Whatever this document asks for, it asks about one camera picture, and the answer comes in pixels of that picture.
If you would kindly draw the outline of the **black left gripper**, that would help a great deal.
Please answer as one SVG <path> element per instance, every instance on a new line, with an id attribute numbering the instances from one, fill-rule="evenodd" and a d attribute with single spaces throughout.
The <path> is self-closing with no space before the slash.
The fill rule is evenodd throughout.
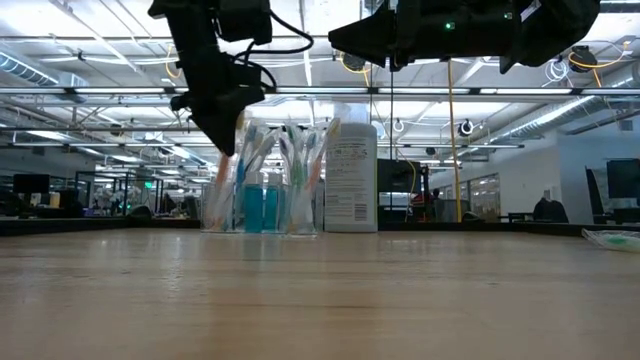
<path id="1" fill-rule="evenodd" d="M 188 90 L 170 100 L 172 111 L 189 109 L 192 120 L 225 155 L 235 153 L 238 118 L 245 108 L 265 99 L 261 88 L 236 88 L 234 60 L 219 49 L 176 50 L 176 67 Z"/>

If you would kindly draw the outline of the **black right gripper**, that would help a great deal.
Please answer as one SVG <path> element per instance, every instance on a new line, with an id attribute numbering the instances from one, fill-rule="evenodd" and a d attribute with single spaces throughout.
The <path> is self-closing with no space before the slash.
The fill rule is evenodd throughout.
<path id="1" fill-rule="evenodd" d="M 328 33 L 331 46 L 383 68 L 397 58 L 502 56 L 520 27 L 513 0 L 398 0 Z"/>

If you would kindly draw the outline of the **clear acrylic organizer holder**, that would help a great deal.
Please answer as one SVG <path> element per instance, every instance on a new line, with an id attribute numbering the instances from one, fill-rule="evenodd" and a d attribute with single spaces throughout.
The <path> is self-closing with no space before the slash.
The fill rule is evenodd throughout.
<path id="1" fill-rule="evenodd" d="M 320 202 L 314 188 L 212 180 L 203 187 L 200 226 L 212 233 L 313 235 Z"/>

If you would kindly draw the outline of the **white labelled wipes canister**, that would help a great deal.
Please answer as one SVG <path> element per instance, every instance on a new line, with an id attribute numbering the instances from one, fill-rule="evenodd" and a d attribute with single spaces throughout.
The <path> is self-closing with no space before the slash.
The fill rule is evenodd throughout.
<path id="1" fill-rule="evenodd" d="M 346 104 L 328 135 L 325 165 L 324 229 L 374 233 L 377 221 L 377 142 L 369 106 Z"/>

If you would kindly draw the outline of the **black screen on stand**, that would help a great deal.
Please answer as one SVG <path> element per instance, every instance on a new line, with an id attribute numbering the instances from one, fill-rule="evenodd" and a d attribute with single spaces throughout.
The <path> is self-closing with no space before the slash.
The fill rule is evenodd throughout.
<path id="1" fill-rule="evenodd" d="M 377 188 L 379 192 L 412 193 L 422 191 L 422 171 L 419 162 L 406 160 L 377 160 Z"/>

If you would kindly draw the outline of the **red object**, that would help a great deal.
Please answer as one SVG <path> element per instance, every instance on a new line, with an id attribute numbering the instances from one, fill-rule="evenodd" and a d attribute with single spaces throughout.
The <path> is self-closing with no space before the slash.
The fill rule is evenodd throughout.
<path id="1" fill-rule="evenodd" d="M 412 219 L 417 223 L 429 223 L 434 218 L 434 198 L 431 193 L 421 193 L 410 200 Z"/>

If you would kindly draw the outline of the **grey bin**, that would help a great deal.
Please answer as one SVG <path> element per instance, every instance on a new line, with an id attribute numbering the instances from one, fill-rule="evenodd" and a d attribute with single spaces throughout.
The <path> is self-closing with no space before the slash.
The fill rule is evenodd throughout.
<path id="1" fill-rule="evenodd" d="M 439 199 L 434 201 L 435 219 L 439 223 L 455 223 L 458 221 L 457 201 L 455 199 Z"/>

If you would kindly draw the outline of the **black computer monitor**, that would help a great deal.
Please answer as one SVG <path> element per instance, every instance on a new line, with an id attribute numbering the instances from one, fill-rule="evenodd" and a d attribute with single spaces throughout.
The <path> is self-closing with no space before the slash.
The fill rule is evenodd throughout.
<path id="1" fill-rule="evenodd" d="M 610 198 L 640 198 L 640 159 L 611 160 L 606 169 Z"/>
<path id="2" fill-rule="evenodd" d="M 13 192 L 20 194 L 48 193 L 50 176 L 48 174 L 14 174 Z"/>

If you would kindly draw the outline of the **black chair back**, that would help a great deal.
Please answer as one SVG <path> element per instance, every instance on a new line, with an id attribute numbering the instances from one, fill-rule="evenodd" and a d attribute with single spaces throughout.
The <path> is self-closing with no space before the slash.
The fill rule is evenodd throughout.
<path id="1" fill-rule="evenodd" d="M 557 200 L 541 198 L 535 205 L 533 220 L 547 223 L 568 223 L 569 219 L 563 204 Z"/>

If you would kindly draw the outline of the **black table edge rail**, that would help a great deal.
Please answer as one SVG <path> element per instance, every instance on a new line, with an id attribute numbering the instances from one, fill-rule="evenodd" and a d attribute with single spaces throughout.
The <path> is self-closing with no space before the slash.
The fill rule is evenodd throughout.
<path id="1" fill-rule="evenodd" d="M 200 229 L 196 220 L 129 218 L 7 219 L 0 218 L 0 237 L 129 228 Z M 552 236 L 579 237 L 582 230 L 640 232 L 640 226 L 578 225 L 539 222 L 518 223 L 383 223 L 386 232 L 522 232 Z"/>

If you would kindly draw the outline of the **silver ventilation duct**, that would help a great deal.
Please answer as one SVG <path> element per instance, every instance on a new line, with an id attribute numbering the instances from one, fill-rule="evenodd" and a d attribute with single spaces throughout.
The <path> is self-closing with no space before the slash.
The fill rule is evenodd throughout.
<path id="1" fill-rule="evenodd" d="M 0 51 L 0 71 L 21 78 L 35 86 L 57 86 L 58 80 L 29 64 Z"/>
<path id="2" fill-rule="evenodd" d="M 547 105 L 518 119 L 511 127 L 503 127 L 489 138 L 488 143 L 498 144 L 507 138 L 541 134 L 549 128 L 559 126 L 563 121 L 573 121 L 580 114 L 595 113 L 604 107 L 603 98 L 593 95 Z"/>

